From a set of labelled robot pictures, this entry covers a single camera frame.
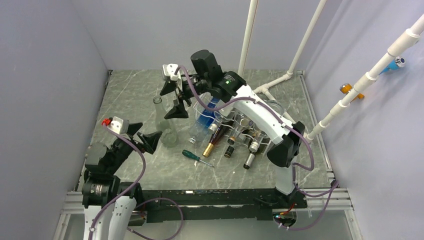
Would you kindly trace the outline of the tall clear glass bottle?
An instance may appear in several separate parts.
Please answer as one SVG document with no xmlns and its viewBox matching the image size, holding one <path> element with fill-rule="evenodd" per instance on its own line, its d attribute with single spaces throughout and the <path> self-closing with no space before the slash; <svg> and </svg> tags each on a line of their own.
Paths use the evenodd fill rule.
<svg viewBox="0 0 424 240">
<path fill-rule="evenodd" d="M 165 119 L 167 111 L 163 104 L 162 98 L 156 95 L 153 98 L 153 104 L 155 107 L 155 127 L 157 131 L 161 131 L 160 141 L 167 147 L 174 147 L 178 142 L 178 134 L 173 121 Z"/>
</svg>

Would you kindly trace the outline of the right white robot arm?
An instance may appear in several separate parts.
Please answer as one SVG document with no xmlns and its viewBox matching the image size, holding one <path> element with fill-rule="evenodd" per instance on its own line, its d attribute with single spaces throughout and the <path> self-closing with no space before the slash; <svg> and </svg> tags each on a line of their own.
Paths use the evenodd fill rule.
<svg viewBox="0 0 424 240">
<path fill-rule="evenodd" d="M 294 159 L 304 141 L 305 126 L 301 122 L 293 123 L 272 109 L 258 97 L 247 82 L 234 71 L 223 71 L 213 53 L 207 49 L 199 50 L 190 57 L 194 74 L 180 64 L 169 63 L 162 66 L 164 86 L 161 96 L 174 93 L 174 106 L 165 114 L 165 119 L 187 119 L 186 106 L 195 98 L 201 104 L 201 94 L 209 93 L 223 102 L 223 105 L 210 108 L 211 112 L 219 111 L 227 106 L 235 108 L 253 121 L 263 131 L 273 146 L 266 153 L 267 158 L 282 176 L 276 180 L 276 203 L 287 208 L 295 201 Z"/>
</svg>

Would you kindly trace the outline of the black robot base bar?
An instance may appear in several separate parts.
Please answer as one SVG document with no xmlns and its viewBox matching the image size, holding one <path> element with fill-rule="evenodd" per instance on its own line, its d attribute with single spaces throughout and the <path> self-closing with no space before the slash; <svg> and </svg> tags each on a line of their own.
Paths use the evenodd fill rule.
<svg viewBox="0 0 424 240">
<path fill-rule="evenodd" d="M 308 207 L 297 190 L 289 195 L 276 188 L 145 190 L 145 203 L 135 207 L 147 223 L 184 220 L 256 219 L 270 221 L 279 211 Z"/>
</svg>

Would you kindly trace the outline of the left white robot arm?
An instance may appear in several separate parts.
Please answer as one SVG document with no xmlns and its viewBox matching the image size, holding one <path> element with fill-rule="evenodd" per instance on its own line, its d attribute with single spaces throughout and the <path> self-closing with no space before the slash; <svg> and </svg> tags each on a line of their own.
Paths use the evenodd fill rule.
<svg viewBox="0 0 424 240">
<path fill-rule="evenodd" d="M 103 125 L 116 135 L 107 146 L 102 142 L 89 145 L 85 153 L 84 184 L 81 190 L 85 240 L 121 240 L 125 236 L 132 211 L 144 203 L 139 178 L 122 182 L 116 171 L 132 152 L 153 154 L 162 131 L 143 134 L 142 123 L 124 123 L 105 119 Z"/>
</svg>

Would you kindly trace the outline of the blue plastic bottle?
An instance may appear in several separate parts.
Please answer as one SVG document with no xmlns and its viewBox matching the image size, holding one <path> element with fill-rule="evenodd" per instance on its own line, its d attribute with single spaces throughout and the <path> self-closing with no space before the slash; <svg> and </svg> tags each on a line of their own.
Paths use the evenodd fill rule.
<svg viewBox="0 0 424 240">
<path fill-rule="evenodd" d="M 210 93 L 204 93 L 199 97 L 209 108 L 215 108 L 220 101 L 218 98 L 213 97 Z M 213 111 L 205 109 L 198 102 L 194 104 L 192 109 L 194 113 L 194 124 L 189 130 L 189 136 L 190 138 L 196 139 L 196 142 L 194 143 L 194 145 L 196 145 L 201 143 L 208 134 L 208 127 L 215 120 L 215 115 Z"/>
</svg>

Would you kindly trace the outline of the dark bottle with gold foil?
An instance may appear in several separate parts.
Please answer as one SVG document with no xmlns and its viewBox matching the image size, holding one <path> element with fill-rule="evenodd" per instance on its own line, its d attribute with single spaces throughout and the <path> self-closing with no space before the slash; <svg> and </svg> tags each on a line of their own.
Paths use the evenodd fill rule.
<svg viewBox="0 0 424 240">
<path fill-rule="evenodd" d="M 215 145 L 223 138 L 223 136 L 229 131 L 231 127 L 229 125 L 220 125 L 216 131 L 212 134 L 209 139 L 208 145 L 202 153 L 203 157 L 209 157 Z"/>
</svg>

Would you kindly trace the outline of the bottle with black cap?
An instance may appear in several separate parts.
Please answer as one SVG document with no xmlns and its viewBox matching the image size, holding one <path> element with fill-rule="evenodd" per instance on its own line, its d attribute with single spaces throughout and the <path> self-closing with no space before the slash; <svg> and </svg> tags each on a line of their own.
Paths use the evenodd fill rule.
<svg viewBox="0 0 424 240">
<path fill-rule="evenodd" d="M 235 148 L 231 145 L 229 145 L 224 153 L 224 157 L 229 159 L 232 157 L 233 153 L 234 153 Z"/>
</svg>

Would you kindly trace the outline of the green bottle with silver foil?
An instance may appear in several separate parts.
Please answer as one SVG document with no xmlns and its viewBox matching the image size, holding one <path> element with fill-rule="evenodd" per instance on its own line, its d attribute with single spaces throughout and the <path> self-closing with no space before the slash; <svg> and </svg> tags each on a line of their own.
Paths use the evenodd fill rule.
<svg viewBox="0 0 424 240">
<path fill-rule="evenodd" d="M 270 139 L 268 137 L 256 137 L 250 141 L 248 149 L 249 154 L 243 164 L 243 168 L 249 170 L 255 160 L 256 156 L 262 154 L 268 146 Z"/>
</svg>

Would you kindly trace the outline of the white pvc pipe right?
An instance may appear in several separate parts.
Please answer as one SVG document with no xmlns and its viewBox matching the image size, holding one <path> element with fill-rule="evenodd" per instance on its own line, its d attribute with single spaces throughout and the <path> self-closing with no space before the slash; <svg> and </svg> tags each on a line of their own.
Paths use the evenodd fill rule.
<svg viewBox="0 0 424 240">
<path fill-rule="evenodd" d="M 424 16 L 419 19 L 409 28 L 407 28 L 386 50 L 386 53 L 377 63 L 353 85 L 352 89 L 340 99 L 329 111 L 329 113 L 318 122 L 312 131 L 305 136 L 310 143 L 318 134 L 320 134 L 330 122 L 339 114 L 341 114 L 353 101 L 358 94 L 362 93 L 371 86 L 379 77 L 379 74 L 389 65 L 396 57 L 400 56 L 408 48 L 415 45 L 424 31 Z"/>
</svg>

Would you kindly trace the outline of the green handled screwdriver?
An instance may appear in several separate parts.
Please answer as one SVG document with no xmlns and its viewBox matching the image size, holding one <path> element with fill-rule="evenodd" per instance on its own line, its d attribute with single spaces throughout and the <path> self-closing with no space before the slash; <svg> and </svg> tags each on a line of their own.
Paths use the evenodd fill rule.
<svg viewBox="0 0 424 240">
<path fill-rule="evenodd" d="M 192 153 L 191 151 L 188 151 L 188 150 L 184 149 L 184 150 L 182 151 L 182 154 L 183 154 L 185 157 L 189 158 L 189 159 L 192 159 L 192 160 L 194 160 L 194 161 L 197 161 L 197 162 L 203 163 L 203 164 L 205 164 L 205 165 L 207 165 L 207 166 L 209 166 L 209 167 L 214 168 L 214 166 L 213 166 L 212 164 L 210 164 L 210 163 L 208 163 L 208 162 L 206 162 L 206 161 L 202 160 L 199 156 L 195 155 L 195 154 L 194 154 L 194 153 Z"/>
</svg>

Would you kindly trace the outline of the white pvc pipe frame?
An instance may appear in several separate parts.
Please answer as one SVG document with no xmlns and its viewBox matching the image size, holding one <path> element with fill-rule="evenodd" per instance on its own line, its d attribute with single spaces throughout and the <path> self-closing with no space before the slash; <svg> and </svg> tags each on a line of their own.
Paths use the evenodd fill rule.
<svg viewBox="0 0 424 240">
<path fill-rule="evenodd" d="M 306 70 L 338 10 L 339 0 L 247 0 L 238 72 L 283 70 L 255 88 L 267 100 Z"/>
</svg>

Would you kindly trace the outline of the orange wall fixture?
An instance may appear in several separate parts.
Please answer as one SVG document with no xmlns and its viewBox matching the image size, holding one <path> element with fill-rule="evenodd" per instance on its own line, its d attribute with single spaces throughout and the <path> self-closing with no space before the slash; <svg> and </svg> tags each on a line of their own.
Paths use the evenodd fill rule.
<svg viewBox="0 0 424 240">
<path fill-rule="evenodd" d="M 352 89 L 353 87 L 349 83 L 344 83 L 339 88 L 339 90 L 345 95 L 347 95 Z M 351 102 L 355 100 L 362 100 L 364 97 L 365 96 L 362 93 L 359 93 L 353 100 L 351 100 Z"/>
</svg>

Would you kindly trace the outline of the blue wall fixture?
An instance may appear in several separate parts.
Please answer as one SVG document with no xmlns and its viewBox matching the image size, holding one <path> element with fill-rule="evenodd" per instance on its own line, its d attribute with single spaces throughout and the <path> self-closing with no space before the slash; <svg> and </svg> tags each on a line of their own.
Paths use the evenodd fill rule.
<svg viewBox="0 0 424 240">
<path fill-rule="evenodd" d="M 401 69 L 405 66 L 406 60 L 402 56 L 397 56 L 392 60 L 380 73 L 379 75 L 386 73 L 388 71 L 394 71 Z"/>
</svg>

